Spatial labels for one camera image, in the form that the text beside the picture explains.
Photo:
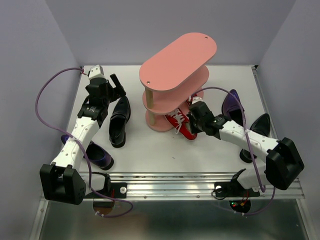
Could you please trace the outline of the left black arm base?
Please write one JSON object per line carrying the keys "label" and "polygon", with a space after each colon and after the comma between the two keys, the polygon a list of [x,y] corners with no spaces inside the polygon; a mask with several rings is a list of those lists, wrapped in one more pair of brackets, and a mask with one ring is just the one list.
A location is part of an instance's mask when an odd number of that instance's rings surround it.
{"label": "left black arm base", "polygon": [[127,183],[113,182],[107,173],[93,172],[92,186],[98,193],[116,199],[127,197]]}

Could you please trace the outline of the red sneaker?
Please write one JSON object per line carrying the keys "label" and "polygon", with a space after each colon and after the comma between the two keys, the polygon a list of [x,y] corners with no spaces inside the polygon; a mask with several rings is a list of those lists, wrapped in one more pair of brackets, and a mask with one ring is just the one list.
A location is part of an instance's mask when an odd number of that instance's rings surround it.
{"label": "red sneaker", "polygon": [[195,93],[195,94],[190,95],[190,96],[188,97],[188,99],[186,100],[186,104],[187,104],[188,106],[191,106],[192,104],[195,104],[195,103],[197,103],[197,102],[202,102],[202,101],[203,101],[203,98],[200,97],[200,96],[198,96],[198,95]]}
{"label": "red sneaker", "polygon": [[166,120],[173,126],[176,134],[182,134],[187,140],[193,141],[197,138],[196,133],[190,130],[189,118],[182,112],[180,108],[166,114]]}

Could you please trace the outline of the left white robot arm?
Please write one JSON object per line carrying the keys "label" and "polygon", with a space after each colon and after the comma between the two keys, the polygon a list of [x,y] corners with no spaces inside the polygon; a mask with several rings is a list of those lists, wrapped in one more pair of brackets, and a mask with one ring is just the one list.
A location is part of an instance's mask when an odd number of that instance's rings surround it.
{"label": "left white robot arm", "polygon": [[64,146],[50,164],[43,164],[39,175],[46,200],[79,205],[93,192],[92,174],[85,180],[79,174],[81,161],[88,159],[86,149],[108,115],[110,103],[124,97],[126,91],[115,74],[111,81],[102,74],[89,75],[85,87],[88,96],[77,114],[75,126]]}

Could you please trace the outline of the purple loafer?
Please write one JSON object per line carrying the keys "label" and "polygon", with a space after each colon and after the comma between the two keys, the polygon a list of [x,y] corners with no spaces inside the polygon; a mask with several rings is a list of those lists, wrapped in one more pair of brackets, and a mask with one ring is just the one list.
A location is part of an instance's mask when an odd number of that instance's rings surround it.
{"label": "purple loafer", "polygon": [[[81,161],[85,157],[81,148],[73,138],[69,140],[67,134],[63,134],[60,137],[63,147],[54,160],[59,167],[70,167],[79,170]],[[96,165],[102,170],[109,170],[113,164],[114,160],[112,156],[104,150],[101,146],[97,145],[93,141],[88,142],[80,141],[82,147],[86,151],[88,160],[92,165]]]}
{"label": "purple loafer", "polygon": [[237,124],[243,126],[243,115],[241,107],[238,105],[240,103],[240,98],[235,89],[231,89],[230,94],[227,94],[221,107],[222,114],[231,118]]}

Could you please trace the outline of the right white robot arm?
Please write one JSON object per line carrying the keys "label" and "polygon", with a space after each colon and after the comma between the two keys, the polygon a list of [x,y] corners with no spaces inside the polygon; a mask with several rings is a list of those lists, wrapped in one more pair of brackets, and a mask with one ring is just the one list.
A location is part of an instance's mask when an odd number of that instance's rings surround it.
{"label": "right white robot arm", "polygon": [[242,169],[232,178],[230,189],[235,195],[266,185],[285,191],[305,167],[291,139],[285,137],[278,140],[246,130],[224,115],[213,115],[204,101],[191,104],[187,116],[192,133],[204,132],[208,136],[234,144],[251,151],[264,162],[262,167]]}

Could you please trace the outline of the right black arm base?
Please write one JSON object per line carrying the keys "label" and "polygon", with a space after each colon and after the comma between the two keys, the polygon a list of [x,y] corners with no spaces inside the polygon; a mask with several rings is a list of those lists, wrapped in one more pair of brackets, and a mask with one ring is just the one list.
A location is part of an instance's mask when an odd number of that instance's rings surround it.
{"label": "right black arm base", "polygon": [[225,198],[259,197],[260,192],[252,188],[243,188],[238,182],[238,176],[234,175],[230,181],[215,182],[211,195],[218,200],[223,200]]}

